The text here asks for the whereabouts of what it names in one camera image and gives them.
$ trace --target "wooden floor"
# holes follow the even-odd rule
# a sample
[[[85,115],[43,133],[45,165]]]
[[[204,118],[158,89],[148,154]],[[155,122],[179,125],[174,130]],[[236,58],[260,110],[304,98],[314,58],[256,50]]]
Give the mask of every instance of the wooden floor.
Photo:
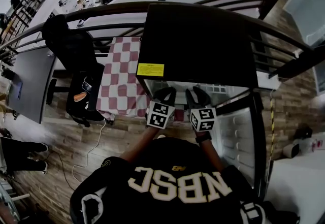
[[[281,28],[284,32],[299,38],[299,32],[292,18],[282,12],[281,7],[285,0],[280,0],[265,21]],[[69,120],[65,113],[66,93],[55,97],[51,106],[47,106],[46,116]],[[267,134],[267,149],[270,149],[270,93],[261,92],[264,104],[263,119]],[[322,125],[323,116],[313,107],[312,100],[316,96],[313,74],[307,71],[292,80],[285,82],[278,91],[273,93],[275,98],[275,127],[276,150],[279,156],[282,147],[287,144],[294,130],[300,122],[307,122],[313,127]],[[19,172],[15,183],[22,193],[30,193],[31,201],[39,203],[41,208],[48,210],[50,218],[55,223],[71,223],[69,215],[69,199],[72,189],[67,185],[60,158],[61,155],[67,180],[76,188],[79,182],[72,177],[74,164],[86,165],[86,154],[98,140],[102,125],[92,125],[84,128],[78,125],[42,123],[37,124],[19,116],[16,121],[12,116],[6,118],[3,124],[14,139],[22,141],[44,142],[54,151],[40,153],[39,158],[46,158],[49,163],[47,175],[39,172]],[[119,156],[130,145],[135,143],[140,133],[145,129],[143,120],[118,117],[113,126],[103,129],[98,148],[89,155],[89,164],[86,169],[76,168],[75,175],[82,181],[97,169],[102,161],[109,156]],[[182,138],[194,142],[194,133],[188,124],[162,131],[163,134]]]

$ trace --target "checkered cloth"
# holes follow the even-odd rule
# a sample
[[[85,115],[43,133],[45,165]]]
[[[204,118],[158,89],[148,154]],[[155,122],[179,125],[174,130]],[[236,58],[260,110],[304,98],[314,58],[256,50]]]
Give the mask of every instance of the checkered cloth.
[[[105,60],[96,109],[108,120],[114,115],[144,118],[150,98],[136,79],[140,37],[114,38]],[[187,120],[175,110],[176,121]]]

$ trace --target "gray table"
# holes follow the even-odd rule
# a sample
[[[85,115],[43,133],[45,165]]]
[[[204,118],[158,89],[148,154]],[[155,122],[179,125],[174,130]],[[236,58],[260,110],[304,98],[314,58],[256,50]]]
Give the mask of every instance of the gray table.
[[[41,123],[49,81],[53,73],[54,56],[43,48],[18,54],[13,71],[16,73],[9,93],[9,107],[19,114]],[[16,98],[17,82],[22,82],[20,99]]]

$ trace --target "refrigerator door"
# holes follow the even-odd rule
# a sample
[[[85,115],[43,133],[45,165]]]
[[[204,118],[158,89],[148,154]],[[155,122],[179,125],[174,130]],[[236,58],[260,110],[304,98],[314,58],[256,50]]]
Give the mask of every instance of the refrigerator door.
[[[266,141],[258,93],[216,109],[217,124],[211,136],[218,154],[234,165],[262,198],[265,193]]]

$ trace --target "phone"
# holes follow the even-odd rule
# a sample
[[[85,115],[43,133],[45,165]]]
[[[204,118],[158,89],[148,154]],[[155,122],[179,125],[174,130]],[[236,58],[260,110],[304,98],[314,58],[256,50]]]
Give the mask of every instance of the phone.
[[[82,88],[85,90],[85,91],[87,91],[88,93],[90,93],[91,92],[91,85],[89,85],[87,82],[83,82],[82,83]]]

